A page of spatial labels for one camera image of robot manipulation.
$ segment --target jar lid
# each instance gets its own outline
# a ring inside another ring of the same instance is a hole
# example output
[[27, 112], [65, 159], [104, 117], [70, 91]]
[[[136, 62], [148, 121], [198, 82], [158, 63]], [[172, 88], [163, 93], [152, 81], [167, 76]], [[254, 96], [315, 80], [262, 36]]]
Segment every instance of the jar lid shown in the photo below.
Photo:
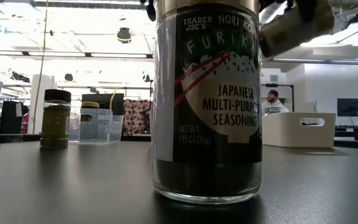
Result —
[[44, 100], [62, 100], [71, 103], [71, 93], [65, 90], [50, 89], [45, 90]]
[[95, 103], [95, 102], [82, 102], [81, 107], [83, 106], [90, 106], [90, 107], [94, 107], [94, 108], [99, 108], [99, 103]]

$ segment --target white shirt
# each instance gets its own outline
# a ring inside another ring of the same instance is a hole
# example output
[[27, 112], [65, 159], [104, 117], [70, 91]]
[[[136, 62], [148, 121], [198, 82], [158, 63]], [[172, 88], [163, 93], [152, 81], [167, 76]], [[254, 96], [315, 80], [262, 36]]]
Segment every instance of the white shirt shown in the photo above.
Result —
[[262, 103], [262, 114], [265, 114], [266, 108], [276, 108], [280, 110], [280, 113], [289, 112], [289, 110], [281, 103], [279, 99], [276, 100], [274, 103], [265, 102]]

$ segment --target black table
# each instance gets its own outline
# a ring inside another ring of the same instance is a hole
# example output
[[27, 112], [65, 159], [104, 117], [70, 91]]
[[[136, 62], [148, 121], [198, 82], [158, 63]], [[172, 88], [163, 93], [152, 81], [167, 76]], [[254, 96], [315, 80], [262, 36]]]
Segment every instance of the black table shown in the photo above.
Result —
[[358, 149], [264, 148], [259, 196], [226, 206], [154, 193], [150, 143], [0, 145], [0, 223], [358, 223]]

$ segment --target computer screen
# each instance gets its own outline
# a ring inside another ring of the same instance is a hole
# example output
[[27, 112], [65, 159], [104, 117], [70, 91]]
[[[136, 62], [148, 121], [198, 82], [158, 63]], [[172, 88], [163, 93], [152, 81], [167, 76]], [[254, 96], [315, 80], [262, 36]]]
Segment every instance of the computer screen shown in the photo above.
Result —
[[358, 99], [337, 99], [337, 116], [358, 116]]

